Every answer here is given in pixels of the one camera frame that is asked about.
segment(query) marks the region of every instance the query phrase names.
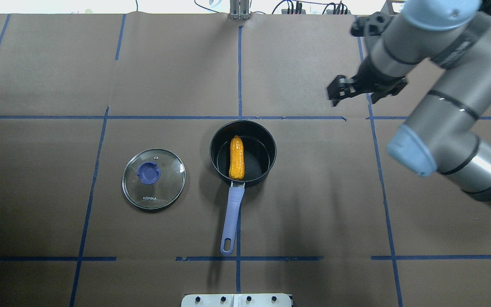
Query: saucepan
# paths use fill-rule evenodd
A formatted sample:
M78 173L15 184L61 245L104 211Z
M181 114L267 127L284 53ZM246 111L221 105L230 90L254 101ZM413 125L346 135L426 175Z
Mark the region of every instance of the saucepan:
M234 136L243 142L245 173L242 180L231 179L230 143ZM225 224L222 230L221 253L230 255L234 251L236 225L240 204L249 188L261 183L274 165L276 144L270 132L260 124L248 120L230 122L220 128L210 144L210 159L221 179L230 185L226 205Z

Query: white floor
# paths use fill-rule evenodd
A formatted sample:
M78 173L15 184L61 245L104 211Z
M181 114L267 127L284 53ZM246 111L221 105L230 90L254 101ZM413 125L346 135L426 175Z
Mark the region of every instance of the white floor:
M197 0L197 2L219 12L228 12L228 0L213 0L212 5L210 5L209 0ZM270 14L278 2L279 0L253 0L251 10ZM370 15L382 8L384 0L346 0L344 3L353 14ZM193 0L138 0L138 6L142 12L160 14L209 12L198 7ZM287 5L281 4L280 7L284 8ZM303 4L303 9L306 10L307 14L321 14L324 7L324 5L319 4ZM135 11L136 2L135 0L0 0L0 14L84 14L87 10L94 14L121 14Z

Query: lid knob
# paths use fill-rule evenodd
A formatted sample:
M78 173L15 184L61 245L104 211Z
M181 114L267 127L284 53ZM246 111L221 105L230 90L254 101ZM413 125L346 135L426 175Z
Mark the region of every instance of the lid knob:
M145 162L138 167L138 177L143 184L155 183L160 178L160 168L154 162Z

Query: yellow corn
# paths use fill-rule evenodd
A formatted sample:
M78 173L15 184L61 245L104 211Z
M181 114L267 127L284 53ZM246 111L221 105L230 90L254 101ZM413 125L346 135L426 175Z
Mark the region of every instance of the yellow corn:
M246 168L244 167L244 144L239 136L234 136L230 141L230 179L244 179Z

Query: purple handle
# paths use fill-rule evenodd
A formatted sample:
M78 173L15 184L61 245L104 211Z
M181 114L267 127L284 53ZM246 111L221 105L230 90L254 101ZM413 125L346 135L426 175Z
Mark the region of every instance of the purple handle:
M225 225L222 228L221 253L225 256L234 251L234 239L236 238L236 225L238 224L238 213L240 203L246 190L243 187L230 187L228 189L228 202L226 203ZM228 250L225 250L225 243L230 243Z

